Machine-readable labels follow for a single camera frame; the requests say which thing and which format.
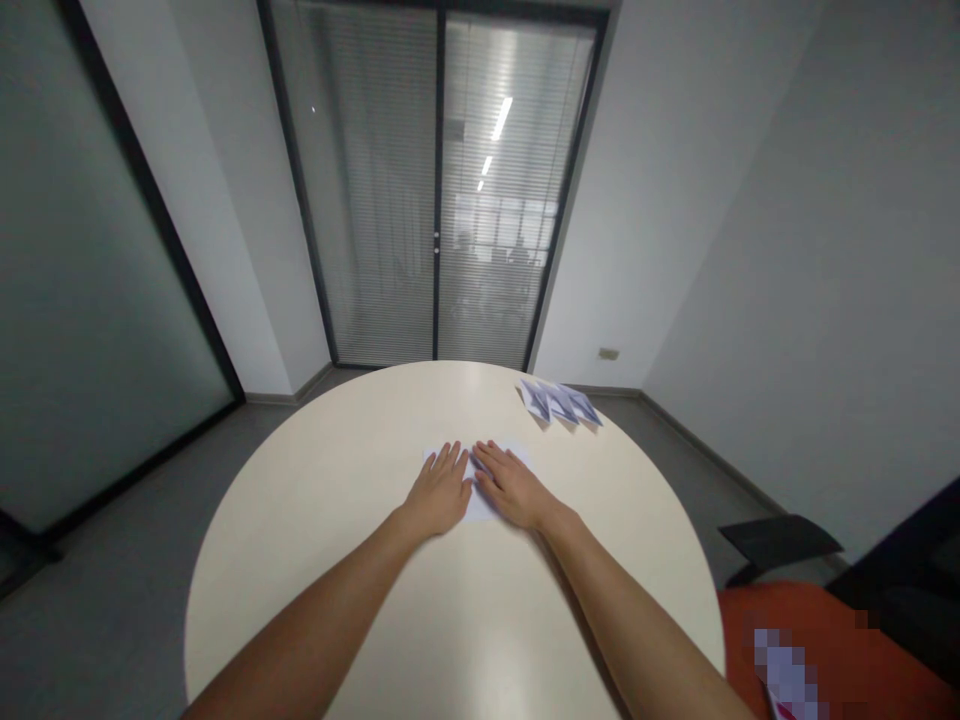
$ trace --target stack of paper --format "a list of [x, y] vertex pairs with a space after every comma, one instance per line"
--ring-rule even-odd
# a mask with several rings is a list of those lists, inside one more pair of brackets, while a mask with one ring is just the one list
[[581, 420], [591, 425], [603, 425], [590, 398], [573, 388], [542, 381], [534, 383], [526, 378], [520, 378], [519, 388], [527, 410], [546, 423], [559, 417], [571, 425], [579, 425]]

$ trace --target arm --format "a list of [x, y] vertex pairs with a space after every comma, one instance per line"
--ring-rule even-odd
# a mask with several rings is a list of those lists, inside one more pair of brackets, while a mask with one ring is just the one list
[[753, 720], [673, 618], [613, 559], [584, 522], [512, 453], [474, 448], [493, 477], [481, 489], [500, 513], [538, 531], [556, 555], [603, 659], [635, 718]]
[[323, 716], [407, 560], [463, 518], [466, 465], [460, 443], [431, 455], [403, 505], [247, 643], [184, 719]]

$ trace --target left hand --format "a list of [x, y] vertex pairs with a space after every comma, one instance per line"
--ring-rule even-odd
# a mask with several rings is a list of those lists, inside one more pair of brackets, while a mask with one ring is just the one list
[[463, 519], [473, 493], [473, 483], [463, 482], [469, 453], [460, 451], [460, 442], [433, 453], [401, 506], [423, 537], [442, 535]]

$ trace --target sliding door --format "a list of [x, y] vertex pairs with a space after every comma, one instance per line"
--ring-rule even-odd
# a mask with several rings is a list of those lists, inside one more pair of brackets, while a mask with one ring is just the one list
[[594, 35], [447, 15], [440, 359], [525, 367]]
[[0, 531], [55, 539], [239, 384], [79, 5], [0, 22]]
[[333, 357], [429, 360], [436, 12], [292, 0], [270, 9]]
[[605, 12], [259, 0], [331, 357], [525, 369]]

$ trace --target hand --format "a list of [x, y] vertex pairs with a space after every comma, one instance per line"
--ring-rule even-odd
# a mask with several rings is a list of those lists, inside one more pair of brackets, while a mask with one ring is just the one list
[[562, 506], [530, 469], [510, 450], [504, 452], [493, 440], [478, 442], [477, 458], [493, 477], [477, 471], [480, 489], [507, 520], [522, 528], [540, 529], [547, 516]]
[[459, 441], [432, 453], [401, 506], [417, 532], [425, 538], [442, 535], [463, 519], [473, 493], [473, 483], [463, 482], [469, 454]]

